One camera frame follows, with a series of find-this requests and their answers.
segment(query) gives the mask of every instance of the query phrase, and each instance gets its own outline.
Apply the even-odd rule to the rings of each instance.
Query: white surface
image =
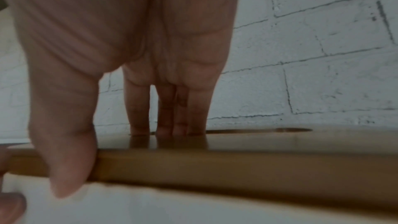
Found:
[[[92,183],[55,199],[45,178],[6,174],[4,192],[22,192],[27,212],[18,224],[387,224],[387,219],[237,198]]]
[[[234,30],[226,73],[215,91],[210,129],[314,123],[398,125],[398,47],[385,24],[397,43],[398,0],[239,1],[235,27],[240,28]],[[27,136],[29,94],[23,56],[9,10],[3,10],[0,139]],[[341,94],[334,95],[338,88]],[[122,89],[120,70],[101,80],[95,115],[99,135],[129,131]],[[154,89],[151,97],[154,130]]]

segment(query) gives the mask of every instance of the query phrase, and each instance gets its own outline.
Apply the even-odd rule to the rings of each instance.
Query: wooden edge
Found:
[[[34,150],[9,172],[46,177]],[[100,150],[88,181],[308,205],[398,219],[398,156]]]

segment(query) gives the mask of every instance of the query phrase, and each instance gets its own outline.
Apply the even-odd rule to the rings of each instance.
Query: wooden surface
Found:
[[[397,215],[398,130],[306,127],[206,137],[103,137],[90,181],[145,185]],[[12,149],[10,173],[46,176]]]

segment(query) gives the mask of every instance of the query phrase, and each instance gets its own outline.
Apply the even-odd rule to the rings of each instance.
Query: white brick wall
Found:
[[[289,124],[398,126],[398,0],[239,0],[213,129]],[[24,54],[0,12],[0,138],[26,135]],[[121,69],[100,82],[99,134],[127,133]],[[150,125],[157,96],[151,89]]]

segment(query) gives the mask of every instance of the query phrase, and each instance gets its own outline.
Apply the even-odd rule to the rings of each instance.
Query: hand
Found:
[[[7,0],[27,55],[30,138],[50,167],[54,194],[86,181],[97,149],[98,82],[123,66],[132,135],[204,134],[225,65],[237,0]]]
[[[7,170],[9,155],[5,146],[0,146],[0,172]],[[0,193],[0,224],[12,224],[22,216],[26,209],[25,198],[19,193]]]

